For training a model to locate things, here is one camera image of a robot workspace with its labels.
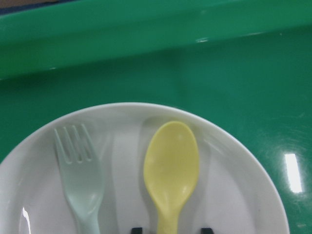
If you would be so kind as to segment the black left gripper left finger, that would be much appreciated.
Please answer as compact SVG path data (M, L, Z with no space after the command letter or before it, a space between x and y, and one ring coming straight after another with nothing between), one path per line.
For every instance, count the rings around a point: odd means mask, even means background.
M142 234L142 227L134 227L131 229L131 234Z

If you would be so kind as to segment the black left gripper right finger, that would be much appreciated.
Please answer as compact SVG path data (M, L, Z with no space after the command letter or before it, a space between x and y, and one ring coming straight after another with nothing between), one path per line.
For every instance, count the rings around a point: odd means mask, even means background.
M214 234L212 228L201 228L200 233L201 234Z

